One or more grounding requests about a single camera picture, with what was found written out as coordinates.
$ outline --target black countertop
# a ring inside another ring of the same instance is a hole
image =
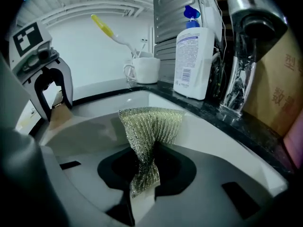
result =
[[[157,84],[142,85],[118,79],[91,84],[74,90],[73,105],[140,90],[157,94],[206,120],[251,149],[287,180],[292,177],[293,165],[283,145],[283,139],[275,131],[246,112],[238,118],[221,112],[218,104],[207,99],[198,101],[180,95],[173,91],[170,83],[159,81]],[[34,135],[41,124],[41,121],[38,122],[30,134]]]

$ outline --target white wall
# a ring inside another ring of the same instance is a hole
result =
[[[141,39],[149,39],[153,17],[122,17],[97,14],[114,32],[129,41],[133,48],[140,50]],[[101,81],[124,78],[123,65],[131,59],[131,52],[125,45],[110,39],[99,29],[89,15],[65,20],[48,28],[53,41],[52,46],[69,65],[73,87],[81,87]],[[149,52],[146,45],[143,51]],[[44,93],[51,105],[60,88],[53,83]],[[33,105],[29,102],[20,119],[29,116]]]

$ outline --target white sink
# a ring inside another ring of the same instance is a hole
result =
[[[78,160],[97,168],[98,152],[123,148],[127,144],[118,110],[136,107],[162,107],[184,110],[147,91],[132,92],[75,106],[74,117],[55,130],[46,130],[40,144],[49,146],[59,163]],[[260,183],[272,196],[287,189],[287,181],[263,159],[207,121],[186,111],[175,144],[225,159]],[[82,172],[76,177],[75,170]],[[104,187],[97,171],[89,173],[85,164],[64,171],[75,187],[100,210],[106,209],[102,197],[94,192]],[[87,186],[85,181],[94,181]]]

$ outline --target faucet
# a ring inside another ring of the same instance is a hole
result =
[[[235,54],[220,109],[237,116],[250,93],[257,62],[287,30],[286,18],[271,0],[227,0]]]

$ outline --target white mug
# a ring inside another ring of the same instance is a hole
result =
[[[125,71],[127,67],[134,70],[134,76]],[[126,64],[123,72],[127,78],[142,84],[156,83],[159,77],[160,60],[157,58],[135,58],[132,64]]]
[[[144,51],[142,51],[142,52],[137,51],[137,55],[140,58],[141,57],[148,57],[148,58],[153,57],[152,53],[144,52]],[[125,62],[125,64],[129,64],[130,61],[133,61],[133,60],[128,60],[128,61]],[[129,68],[127,75],[128,75],[128,78],[134,78],[134,70],[133,70],[133,68],[131,68],[131,67]]]

